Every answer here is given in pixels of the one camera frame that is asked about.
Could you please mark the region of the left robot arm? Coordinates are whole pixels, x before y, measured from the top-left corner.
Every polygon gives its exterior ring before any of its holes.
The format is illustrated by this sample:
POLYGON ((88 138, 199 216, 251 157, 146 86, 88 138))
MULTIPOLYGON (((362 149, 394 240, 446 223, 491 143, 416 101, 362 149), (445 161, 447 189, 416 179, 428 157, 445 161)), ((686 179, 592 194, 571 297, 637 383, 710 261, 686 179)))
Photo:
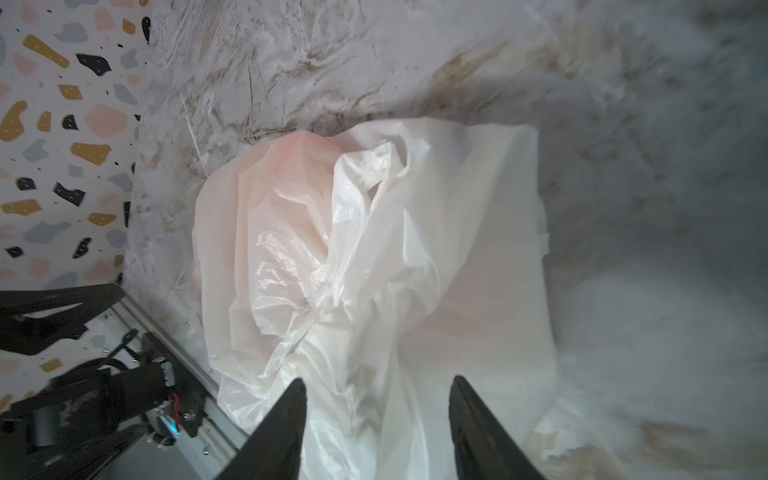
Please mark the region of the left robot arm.
MULTIPOLYGON (((77 340, 86 325, 125 296, 111 283, 1 294, 1 349, 34 356, 60 340, 77 340)), ((170 361, 128 367, 117 355, 137 337, 129 330, 103 358, 51 379, 1 415, 4 479, 94 479, 143 437, 156 436, 148 411, 171 400, 170 361)))

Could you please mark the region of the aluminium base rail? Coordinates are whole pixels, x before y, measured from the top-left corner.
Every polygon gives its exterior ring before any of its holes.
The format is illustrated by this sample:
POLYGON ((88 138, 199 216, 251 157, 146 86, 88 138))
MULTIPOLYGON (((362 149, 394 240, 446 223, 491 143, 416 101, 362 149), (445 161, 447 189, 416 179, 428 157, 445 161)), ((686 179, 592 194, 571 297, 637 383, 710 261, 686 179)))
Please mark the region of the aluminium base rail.
POLYGON ((213 378, 131 297, 109 310, 111 317, 139 336, 131 348, 142 363, 168 361, 174 371, 171 416, 178 420, 176 446, 202 479, 214 479, 234 459, 247 435, 216 404, 213 378))

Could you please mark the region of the white plastic bag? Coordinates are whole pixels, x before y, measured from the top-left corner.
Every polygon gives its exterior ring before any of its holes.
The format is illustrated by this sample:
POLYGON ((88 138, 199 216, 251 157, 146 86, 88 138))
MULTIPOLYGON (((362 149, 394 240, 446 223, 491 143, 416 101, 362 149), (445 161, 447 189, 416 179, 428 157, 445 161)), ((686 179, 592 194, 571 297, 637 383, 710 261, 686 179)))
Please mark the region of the white plastic bag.
POLYGON ((381 120, 260 142, 215 170, 193 248, 218 402, 252 432, 307 389, 303 479, 452 479, 465 377, 524 441, 557 360, 527 125, 381 120))

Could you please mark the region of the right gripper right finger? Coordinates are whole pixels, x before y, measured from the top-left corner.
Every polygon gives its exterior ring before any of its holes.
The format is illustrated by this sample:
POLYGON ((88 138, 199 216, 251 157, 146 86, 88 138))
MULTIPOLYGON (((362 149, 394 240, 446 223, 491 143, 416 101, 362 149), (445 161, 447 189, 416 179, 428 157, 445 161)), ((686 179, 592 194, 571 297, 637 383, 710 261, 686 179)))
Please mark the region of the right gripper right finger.
POLYGON ((453 379, 448 417, 459 480, 545 480, 464 376, 453 379))

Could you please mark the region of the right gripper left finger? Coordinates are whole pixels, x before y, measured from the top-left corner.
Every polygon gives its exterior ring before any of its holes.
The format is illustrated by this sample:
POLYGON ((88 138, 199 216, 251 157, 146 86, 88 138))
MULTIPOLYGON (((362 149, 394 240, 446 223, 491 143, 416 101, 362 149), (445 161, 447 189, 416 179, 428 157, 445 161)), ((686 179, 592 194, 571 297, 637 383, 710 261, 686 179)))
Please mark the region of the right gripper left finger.
POLYGON ((294 379, 217 480, 297 480, 307 419, 307 390, 294 379))

